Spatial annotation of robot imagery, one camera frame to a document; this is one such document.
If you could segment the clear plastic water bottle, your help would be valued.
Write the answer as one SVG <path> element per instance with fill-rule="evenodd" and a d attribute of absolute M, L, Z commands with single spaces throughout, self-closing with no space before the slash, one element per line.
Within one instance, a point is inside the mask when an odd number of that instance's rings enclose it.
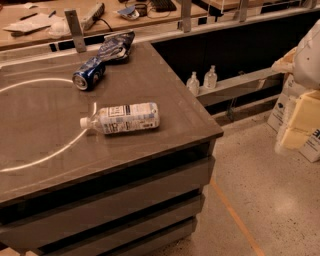
<path fill-rule="evenodd" d="M 80 119 L 82 129 L 96 130 L 105 135 L 158 128 L 160 115 L 154 102 L 105 107 L 91 117 Z"/>

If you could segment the small clear bottle left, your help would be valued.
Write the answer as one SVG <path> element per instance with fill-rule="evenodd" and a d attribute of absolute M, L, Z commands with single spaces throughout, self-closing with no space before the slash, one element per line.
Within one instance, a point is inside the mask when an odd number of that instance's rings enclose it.
<path fill-rule="evenodd" d="M 200 83 L 197 79 L 196 72 L 193 71 L 191 77 L 187 80 L 186 84 L 188 90 L 194 95 L 197 96 L 200 89 Z"/>

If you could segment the small clear bottle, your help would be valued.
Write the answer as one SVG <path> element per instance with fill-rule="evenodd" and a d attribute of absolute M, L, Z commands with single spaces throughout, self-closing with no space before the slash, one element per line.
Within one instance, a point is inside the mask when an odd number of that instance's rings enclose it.
<path fill-rule="evenodd" d="M 197 79 L 196 72 L 193 71 L 191 77 L 187 80 L 186 84 L 188 90 L 194 95 L 197 96 L 200 89 L 200 83 Z"/>
<path fill-rule="evenodd" d="M 204 76 L 203 86 L 207 89 L 213 89 L 216 87 L 216 83 L 217 83 L 217 74 L 216 74 L 215 66 L 212 65 L 209 71 Z"/>

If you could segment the small clear bottle right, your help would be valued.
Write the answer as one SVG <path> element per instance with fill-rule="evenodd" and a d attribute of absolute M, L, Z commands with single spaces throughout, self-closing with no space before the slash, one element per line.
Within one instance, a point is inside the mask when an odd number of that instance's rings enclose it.
<path fill-rule="evenodd" d="M 217 83 L 217 74 L 216 74 L 215 66 L 212 65 L 209 71 L 204 76 L 203 86 L 207 89 L 213 89 L 216 87 L 216 83 Z"/>

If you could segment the blue soda can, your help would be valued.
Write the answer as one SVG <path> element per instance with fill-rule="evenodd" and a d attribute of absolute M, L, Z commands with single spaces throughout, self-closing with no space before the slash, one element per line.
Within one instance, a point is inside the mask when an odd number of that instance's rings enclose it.
<path fill-rule="evenodd" d="M 105 65 L 98 57 L 91 57 L 72 76 L 73 84 L 82 91 L 90 91 L 102 78 Z"/>

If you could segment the blue chip bag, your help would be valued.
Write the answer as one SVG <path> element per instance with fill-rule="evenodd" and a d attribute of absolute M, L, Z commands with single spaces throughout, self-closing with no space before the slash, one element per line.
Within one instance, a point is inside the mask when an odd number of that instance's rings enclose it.
<path fill-rule="evenodd" d="M 98 50 L 97 57 L 104 62 L 126 59 L 130 54 L 134 38 L 133 30 L 106 35 Z"/>

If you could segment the blue white packet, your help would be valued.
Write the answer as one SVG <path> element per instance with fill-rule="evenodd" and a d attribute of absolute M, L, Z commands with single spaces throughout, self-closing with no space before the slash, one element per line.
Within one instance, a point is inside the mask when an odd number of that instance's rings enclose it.
<path fill-rule="evenodd" d="M 118 10 L 117 13 L 126 20 L 136 20 L 140 17 L 139 12 L 134 5 Z"/>

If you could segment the black keyboard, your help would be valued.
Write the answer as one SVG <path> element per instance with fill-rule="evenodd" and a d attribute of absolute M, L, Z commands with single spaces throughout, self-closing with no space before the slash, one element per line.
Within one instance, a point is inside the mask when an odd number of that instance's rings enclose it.
<path fill-rule="evenodd" d="M 152 7 L 157 12 L 171 12 L 176 11 L 177 8 L 172 0 L 150 0 Z"/>

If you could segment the white power strip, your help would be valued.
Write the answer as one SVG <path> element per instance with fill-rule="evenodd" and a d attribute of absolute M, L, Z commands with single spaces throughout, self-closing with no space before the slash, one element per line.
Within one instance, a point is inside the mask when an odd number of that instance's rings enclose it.
<path fill-rule="evenodd" d="M 89 30 L 93 24 L 104 14 L 105 5 L 97 3 L 80 21 L 84 31 Z"/>

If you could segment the white crumpled mask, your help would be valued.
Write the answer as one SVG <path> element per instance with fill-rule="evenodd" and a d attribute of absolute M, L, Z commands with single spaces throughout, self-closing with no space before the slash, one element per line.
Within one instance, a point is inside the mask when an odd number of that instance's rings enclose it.
<path fill-rule="evenodd" d="M 48 33 L 53 38 L 61 38 L 63 36 L 68 35 L 70 33 L 70 29 L 68 24 L 64 20 L 62 20 L 54 23 L 50 27 Z"/>

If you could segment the yellow foam blocks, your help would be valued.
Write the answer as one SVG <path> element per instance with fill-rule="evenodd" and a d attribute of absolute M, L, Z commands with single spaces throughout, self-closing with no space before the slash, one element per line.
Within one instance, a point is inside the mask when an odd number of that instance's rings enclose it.
<path fill-rule="evenodd" d="M 300 149 L 320 128 L 320 91 L 312 90 L 299 97 L 290 96 L 285 105 L 275 151 L 279 154 Z"/>

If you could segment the white papers on desk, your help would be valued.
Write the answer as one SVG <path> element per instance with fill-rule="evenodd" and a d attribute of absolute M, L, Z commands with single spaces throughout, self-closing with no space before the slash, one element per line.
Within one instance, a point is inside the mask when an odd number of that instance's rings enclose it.
<path fill-rule="evenodd" d="M 32 17 L 11 23 L 10 25 L 4 27 L 4 30 L 10 32 L 30 32 L 40 28 L 46 28 L 53 23 L 54 21 L 52 17 L 43 13 L 39 13 Z"/>

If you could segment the white cardboard box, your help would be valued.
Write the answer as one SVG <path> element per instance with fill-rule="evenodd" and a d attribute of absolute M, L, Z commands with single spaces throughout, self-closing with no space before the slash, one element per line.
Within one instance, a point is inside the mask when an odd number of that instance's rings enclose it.
<path fill-rule="evenodd" d="M 320 91 L 306 89 L 289 75 L 269 116 L 277 131 L 275 151 L 299 151 L 309 162 L 320 160 Z"/>

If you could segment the white plastic bag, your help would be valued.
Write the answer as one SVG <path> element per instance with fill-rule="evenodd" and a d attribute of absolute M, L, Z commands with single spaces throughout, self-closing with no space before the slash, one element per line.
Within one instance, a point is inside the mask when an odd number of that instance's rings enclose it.
<path fill-rule="evenodd" d="M 305 88 L 320 89 L 320 19 L 295 48 L 273 63 L 272 70 L 291 73 Z"/>

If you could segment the black pen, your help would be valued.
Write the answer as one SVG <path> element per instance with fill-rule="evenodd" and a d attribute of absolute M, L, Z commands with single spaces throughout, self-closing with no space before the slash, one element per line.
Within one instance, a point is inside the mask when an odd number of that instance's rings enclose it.
<path fill-rule="evenodd" d="M 25 15 L 25 16 L 21 17 L 19 20 L 22 21 L 22 20 L 25 20 L 25 19 L 34 17 L 34 16 L 36 16 L 36 15 L 38 15 L 38 13 L 28 14 L 28 15 Z"/>

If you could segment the metal bracket post middle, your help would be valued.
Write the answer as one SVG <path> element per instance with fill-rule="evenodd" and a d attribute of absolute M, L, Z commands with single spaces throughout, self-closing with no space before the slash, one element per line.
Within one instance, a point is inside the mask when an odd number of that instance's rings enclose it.
<path fill-rule="evenodd" d="M 191 4 L 192 0 L 181 0 L 180 28 L 184 33 L 191 31 Z"/>

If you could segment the metal bracket post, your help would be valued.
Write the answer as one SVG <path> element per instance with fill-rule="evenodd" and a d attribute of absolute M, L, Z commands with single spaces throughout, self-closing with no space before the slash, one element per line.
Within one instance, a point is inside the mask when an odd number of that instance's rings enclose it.
<path fill-rule="evenodd" d="M 247 10 L 249 6 L 249 0 L 240 0 L 239 4 L 239 21 L 244 22 L 247 18 Z"/>
<path fill-rule="evenodd" d="M 191 31 L 191 4 L 192 0 L 181 0 L 180 28 L 184 33 Z"/>
<path fill-rule="evenodd" d="M 86 51 L 86 45 L 75 9 L 67 9 L 64 11 L 69 26 L 71 37 L 74 42 L 75 49 L 78 53 Z"/>

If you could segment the metal bracket post left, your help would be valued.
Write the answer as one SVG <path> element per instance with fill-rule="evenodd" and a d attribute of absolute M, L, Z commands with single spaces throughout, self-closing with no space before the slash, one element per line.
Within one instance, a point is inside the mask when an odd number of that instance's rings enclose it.
<path fill-rule="evenodd" d="M 75 49 L 78 53 L 86 51 L 86 45 L 75 9 L 67 9 L 64 11 L 69 26 L 71 37 L 74 42 Z"/>

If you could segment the metal bracket post right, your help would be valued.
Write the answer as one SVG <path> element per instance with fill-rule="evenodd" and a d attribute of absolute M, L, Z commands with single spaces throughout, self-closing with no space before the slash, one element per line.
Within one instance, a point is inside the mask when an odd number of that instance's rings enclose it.
<path fill-rule="evenodd" d="M 249 0 L 240 0 L 239 4 L 239 21 L 244 22 L 247 18 L 247 10 L 249 6 Z"/>

